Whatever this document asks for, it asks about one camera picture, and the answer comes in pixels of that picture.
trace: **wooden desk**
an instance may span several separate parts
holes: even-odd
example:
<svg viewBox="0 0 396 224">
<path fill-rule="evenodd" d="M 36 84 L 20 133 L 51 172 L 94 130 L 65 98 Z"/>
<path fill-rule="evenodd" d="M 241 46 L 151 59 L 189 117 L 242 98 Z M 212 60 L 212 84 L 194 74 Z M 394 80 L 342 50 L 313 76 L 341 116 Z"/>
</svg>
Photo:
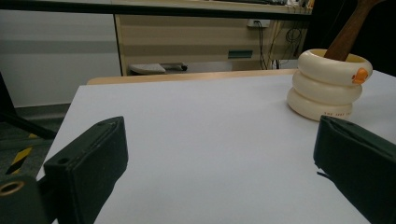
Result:
<svg viewBox="0 0 396 224">
<path fill-rule="evenodd" d="M 81 86 L 47 158 L 94 123 L 124 116 L 128 168 L 96 223 L 368 223 L 317 175 L 318 123 L 288 107 L 291 71 L 258 74 Z M 395 86 L 375 71 L 349 120 L 394 140 Z"/>
<path fill-rule="evenodd" d="M 297 69 L 279 70 L 255 70 L 237 72 L 215 72 L 215 73 L 195 73 L 195 74 L 170 74 L 156 76 L 131 76 L 131 77 L 96 77 L 88 81 L 88 85 L 139 83 L 139 82 L 159 82 L 159 81 L 187 81 L 187 80 L 207 80 L 228 77 L 264 77 L 276 75 L 292 75 Z"/>
</svg>

